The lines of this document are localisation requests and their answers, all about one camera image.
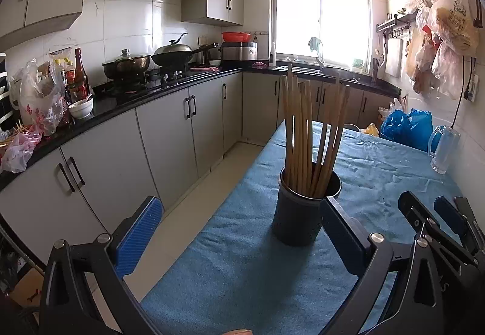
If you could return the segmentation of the kitchen window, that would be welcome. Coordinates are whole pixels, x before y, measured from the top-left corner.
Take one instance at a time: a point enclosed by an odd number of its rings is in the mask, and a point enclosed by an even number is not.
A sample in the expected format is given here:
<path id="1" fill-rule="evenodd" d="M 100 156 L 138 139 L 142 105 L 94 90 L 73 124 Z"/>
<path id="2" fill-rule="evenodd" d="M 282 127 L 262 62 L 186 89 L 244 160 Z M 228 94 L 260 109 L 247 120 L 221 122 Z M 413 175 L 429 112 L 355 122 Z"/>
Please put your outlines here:
<path id="1" fill-rule="evenodd" d="M 319 66 L 308 41 L 323 44 L 325 66 L 366 74 L 371 43 L 371 0 L 272 0 L 275 56 Z"/>

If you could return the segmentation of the black wall shelf rack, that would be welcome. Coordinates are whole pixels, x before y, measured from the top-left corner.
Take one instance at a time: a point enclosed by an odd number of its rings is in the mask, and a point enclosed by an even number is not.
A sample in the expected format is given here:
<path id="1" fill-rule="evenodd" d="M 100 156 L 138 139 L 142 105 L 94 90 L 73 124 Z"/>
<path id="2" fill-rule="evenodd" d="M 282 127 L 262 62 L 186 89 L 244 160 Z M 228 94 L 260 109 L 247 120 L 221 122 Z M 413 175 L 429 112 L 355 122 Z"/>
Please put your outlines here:
<path id="1" fill-rule="evenodd" d="M 416 21 L 417 10 L 409 14 L 394 14 L 392 18 L 376 26 L 376 33 L 385 33 L 391 35 L 400 30 L 410 29 Z"/>

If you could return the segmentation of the clear glass beer mug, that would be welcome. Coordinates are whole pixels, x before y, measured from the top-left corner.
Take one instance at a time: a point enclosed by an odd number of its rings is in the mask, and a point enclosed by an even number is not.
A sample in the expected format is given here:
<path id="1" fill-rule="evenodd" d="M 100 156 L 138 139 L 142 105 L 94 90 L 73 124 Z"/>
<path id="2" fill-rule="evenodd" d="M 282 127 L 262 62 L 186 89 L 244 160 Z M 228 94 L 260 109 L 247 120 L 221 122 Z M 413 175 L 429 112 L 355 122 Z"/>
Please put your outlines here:
<path id="1" fill-rule="evenodd" d="M 434 129 L 428 141 L 427 152 L 435 172 L 441 175 L 447 173 L 460 137 L 460 133 L 450 126 L 437 126 Z"/>

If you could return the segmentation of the red plastic basin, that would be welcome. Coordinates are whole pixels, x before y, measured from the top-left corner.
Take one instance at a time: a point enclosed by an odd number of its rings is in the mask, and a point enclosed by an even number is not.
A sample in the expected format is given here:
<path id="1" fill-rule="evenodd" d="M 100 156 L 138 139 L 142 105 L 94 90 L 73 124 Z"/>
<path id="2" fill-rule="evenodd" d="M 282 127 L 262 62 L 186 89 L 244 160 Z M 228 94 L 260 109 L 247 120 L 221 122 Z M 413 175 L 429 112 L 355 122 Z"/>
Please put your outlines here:
<path id="1" fill-rule="evenodd" d="M 230 43 L 247 43 L 251 39 L 251 34 L 246 32 L 223 32 L 222 38 L 224 42 Z"/>

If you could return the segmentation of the grey lower kitchen cabinets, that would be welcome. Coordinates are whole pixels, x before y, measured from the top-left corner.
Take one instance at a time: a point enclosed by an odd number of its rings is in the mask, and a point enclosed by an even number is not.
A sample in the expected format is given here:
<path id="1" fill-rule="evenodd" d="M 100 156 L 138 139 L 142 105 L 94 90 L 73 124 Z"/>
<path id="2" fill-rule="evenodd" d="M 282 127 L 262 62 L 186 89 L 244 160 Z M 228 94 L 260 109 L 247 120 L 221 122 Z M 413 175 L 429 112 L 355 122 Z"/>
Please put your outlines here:
<path id="1" fill-rule="evenodd" d="M 45 138 L 23 173 L 1 176 L 1 223 L 36 263 L 54 241 L 112 232 L 147 196 L 171 207 L 238 141 L 282 122 L 281 73 L 228 72 L 160 88 Z"/>

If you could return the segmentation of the silver rice cooker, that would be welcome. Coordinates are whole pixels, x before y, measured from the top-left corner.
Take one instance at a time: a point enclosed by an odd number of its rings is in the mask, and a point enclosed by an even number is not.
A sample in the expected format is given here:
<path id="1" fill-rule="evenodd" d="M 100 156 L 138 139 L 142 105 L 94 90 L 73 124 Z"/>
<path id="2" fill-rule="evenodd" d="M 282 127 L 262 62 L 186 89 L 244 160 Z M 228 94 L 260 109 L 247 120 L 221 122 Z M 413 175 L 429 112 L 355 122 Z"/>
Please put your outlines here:
<path id="1" fill-rule="evenodd" d="M 220 47 L 223 61 L 255 62 L 258 58 L 256 42 L 224 42 Z"/>

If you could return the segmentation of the wooden chopstick centre left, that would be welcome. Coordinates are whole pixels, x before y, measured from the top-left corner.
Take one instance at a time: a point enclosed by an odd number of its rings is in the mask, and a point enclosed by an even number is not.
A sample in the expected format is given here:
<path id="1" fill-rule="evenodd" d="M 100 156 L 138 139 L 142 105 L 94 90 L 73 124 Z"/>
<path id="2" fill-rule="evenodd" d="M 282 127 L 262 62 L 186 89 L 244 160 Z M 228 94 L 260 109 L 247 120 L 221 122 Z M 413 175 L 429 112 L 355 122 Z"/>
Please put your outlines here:
<path id="1" fill-rule="evenodd" d="M 298 194 L 301 194 L 303 189 L 303 109 L 301 88 L 296 75 L 293 77 L 293 83 L 295 94 L 295 163 L 297 166 L 295 190 Z"/>

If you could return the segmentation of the hanging yellow white plastic bags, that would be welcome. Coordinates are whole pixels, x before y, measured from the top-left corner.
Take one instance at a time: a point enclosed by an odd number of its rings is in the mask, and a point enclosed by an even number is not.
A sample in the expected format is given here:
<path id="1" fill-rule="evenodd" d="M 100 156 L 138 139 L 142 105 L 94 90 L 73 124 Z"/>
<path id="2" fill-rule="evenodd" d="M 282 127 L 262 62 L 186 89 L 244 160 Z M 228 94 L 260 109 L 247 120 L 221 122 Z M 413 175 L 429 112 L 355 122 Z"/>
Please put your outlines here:
<path id="1" fill-rule="evenodd" d="M 474 58 L 479 45 L 471 0 L 419 0 L 405 72 L 413 91 L 431 89 L 458 100 L 464 72 L 462 62 Z"/>

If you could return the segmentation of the wooden chopstick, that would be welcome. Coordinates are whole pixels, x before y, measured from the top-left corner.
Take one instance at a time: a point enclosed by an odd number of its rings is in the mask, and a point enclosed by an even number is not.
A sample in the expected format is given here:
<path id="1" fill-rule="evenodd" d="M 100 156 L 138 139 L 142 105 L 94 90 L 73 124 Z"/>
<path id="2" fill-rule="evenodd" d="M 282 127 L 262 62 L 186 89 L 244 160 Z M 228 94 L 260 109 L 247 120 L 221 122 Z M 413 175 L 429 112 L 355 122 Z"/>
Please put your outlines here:
<path id="1" fill-rule="evenodd" d="M 316 166 L 313 173 L 312 190 L 313 198 L 322 198 L 326 189 L 326 179 L 332 153 L 333 140 L 335 139 L 335 120 L 340 114 L 340 77 L 336 76 L 335 83 L 330 85 L 323 103 L 323 125 Z"/>
<path id="2" fill-rule="evenodd" d="M 301 194 L 303 189 L 303 109 L 301 88 L 296 75 L 293 77 L 293 83 L 295 94 L 295 163 L 297 166 L 295 190 L 298 194 Z"/>
<path id="3" fill-rule="evenodd" d="M 326 179 L 326 189 L 327 189 L 327 186 L 329 185 L 329 178 L 335 166 L 335 160 L 340 147 L 341 137 L 344 130 L 344 121 L 346 118 L 347 107 L 350 99 L 350 89 L 351 88 L 349 85 L 340 84 L 340 92 L 339 92 L 340 110 L 339 110 L 339 117 L 335 120 L 336 134 L 335 134 L 335 139 L 333 140 L 333 146 L 332 146 L 333 150 L 330 157 L 330 164 L 328 169 L 329 172 L 327 174 L 327 179 Z"/>
<path id="4" fill-rule="evenodd" d="M 282 77 L 284 117 L 286 130 L 286 157 L 285 157 L 285 183 L 290 186 L 293 165 L 293 71 L 292 65 L 287 66 L 287 75 Z"/>
<path id="5" fill-rule="evenodd" d="M 303 169 L 303 194 L 309 196 L 310 184 L 313 167 L 313 109 L 312 109 L 312 91 L 309 80 L 302 81 L 303 101 L 303 135 L 304 135 L 304 169 Z"/>

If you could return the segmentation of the white ceramic bowl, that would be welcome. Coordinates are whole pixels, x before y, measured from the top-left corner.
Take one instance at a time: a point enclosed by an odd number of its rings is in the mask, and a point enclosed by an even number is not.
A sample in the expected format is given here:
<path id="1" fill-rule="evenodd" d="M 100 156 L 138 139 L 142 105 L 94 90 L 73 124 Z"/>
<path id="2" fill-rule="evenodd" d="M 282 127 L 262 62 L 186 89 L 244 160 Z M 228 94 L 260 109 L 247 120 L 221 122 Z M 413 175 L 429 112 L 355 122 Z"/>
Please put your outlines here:
<path id="1" fill-rule="evenodd" d="M 71 104 L 68 107 L 68 110 L 73 118 L 76 120 L 81 120 L 90 116 L 93 107 L 94 100 L 92 97 L 89 97 Z"/>

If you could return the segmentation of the blue table cloth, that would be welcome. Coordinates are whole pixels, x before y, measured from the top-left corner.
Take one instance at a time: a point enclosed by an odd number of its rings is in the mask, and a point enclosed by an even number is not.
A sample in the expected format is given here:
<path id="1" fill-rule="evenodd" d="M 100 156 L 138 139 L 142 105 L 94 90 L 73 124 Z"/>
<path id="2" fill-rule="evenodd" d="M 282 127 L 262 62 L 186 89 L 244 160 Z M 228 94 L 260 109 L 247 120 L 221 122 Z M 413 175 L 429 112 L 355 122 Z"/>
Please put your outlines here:
<path id="1" fill-rule="evenodd" d="M 329 237 L 290 247 L 272 233 L 284 166 L 280 127 L 195 240 L 143 298 L 164 334 L 316 334 L 356 283 Z M 398 208 L 413 192 L 431 208 L 435 198 L 460 195 L 447 175 L 434 172 L 423 151 L 345 131 L 335 171 L 338 202 L 370 232 L 410 243 L 414 232 Z"/>

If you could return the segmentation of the white printed plastic bag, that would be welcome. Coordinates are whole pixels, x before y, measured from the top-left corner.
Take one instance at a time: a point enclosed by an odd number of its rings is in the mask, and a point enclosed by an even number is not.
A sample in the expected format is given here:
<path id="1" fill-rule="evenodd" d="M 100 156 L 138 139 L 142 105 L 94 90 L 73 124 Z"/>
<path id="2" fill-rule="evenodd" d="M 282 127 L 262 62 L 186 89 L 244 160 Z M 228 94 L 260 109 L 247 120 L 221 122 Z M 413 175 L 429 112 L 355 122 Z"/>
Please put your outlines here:
<path id="1" fill-rule="evenodd" d="M 7 78 L 11 105 L 25 126 L 36 126 L 44 136 L 53 135 L 66 112 L 62 74 L 50 62 L 35 58 Z"/>

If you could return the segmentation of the black wok with lid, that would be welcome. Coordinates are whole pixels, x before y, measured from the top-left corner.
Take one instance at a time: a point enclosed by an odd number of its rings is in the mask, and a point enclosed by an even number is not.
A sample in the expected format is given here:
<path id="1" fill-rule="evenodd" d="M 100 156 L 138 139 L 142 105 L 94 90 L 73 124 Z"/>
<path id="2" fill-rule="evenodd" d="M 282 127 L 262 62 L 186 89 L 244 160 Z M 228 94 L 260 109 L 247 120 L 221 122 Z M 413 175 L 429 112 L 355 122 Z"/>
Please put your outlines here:
<path id="1" fill-rule="evenodd" d="M 183 33 L 175 40 L 171 39 L 168 45 L 157 48 L 151 55 L 151 59 L 157 66 L 169 68 L 171 66 L 183 66 L 192 59 L 192 57 L 199 53 L 205 52 L 218 47 L 217 43 L 203 45 L 198 49 L 192 49 L 187 44 L 182 44 L 181 39 L 186 35 Z"/>

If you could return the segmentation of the brown sauce bottle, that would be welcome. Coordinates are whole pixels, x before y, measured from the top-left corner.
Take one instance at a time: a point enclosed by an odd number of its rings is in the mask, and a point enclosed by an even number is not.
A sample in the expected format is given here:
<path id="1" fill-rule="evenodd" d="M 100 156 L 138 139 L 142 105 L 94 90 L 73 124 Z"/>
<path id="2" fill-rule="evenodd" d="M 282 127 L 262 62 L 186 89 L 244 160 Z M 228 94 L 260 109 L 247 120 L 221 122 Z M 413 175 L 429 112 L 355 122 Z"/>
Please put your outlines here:
<path id="1" fill-rule="evenodd" d="M 75 95 L 77 100 L 87 99 L 90 95 L 89 82 L 82 62 L 81 49 L 75 49 Z"/>

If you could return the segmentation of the wooden chopstick centre right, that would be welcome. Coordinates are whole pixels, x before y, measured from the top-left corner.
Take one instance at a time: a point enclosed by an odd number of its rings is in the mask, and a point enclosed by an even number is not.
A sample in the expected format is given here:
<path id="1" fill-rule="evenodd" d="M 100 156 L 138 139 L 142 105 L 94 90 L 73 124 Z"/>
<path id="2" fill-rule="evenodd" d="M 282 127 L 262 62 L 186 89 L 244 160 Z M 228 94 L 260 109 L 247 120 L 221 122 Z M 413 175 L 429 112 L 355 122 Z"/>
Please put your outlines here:
<path id="1" fill-rule="evenodd" d="M 332 153 L 333 140 L 335 139 L 335 120 L 340 114 L 340 77 L 336 76 L 335 83 L 330 85 L 323 103 L 323 125 L 316 166 L 313 173 L 312 190 L 313 198 L 322 198 L 326 189 L 326 179 Z"/>

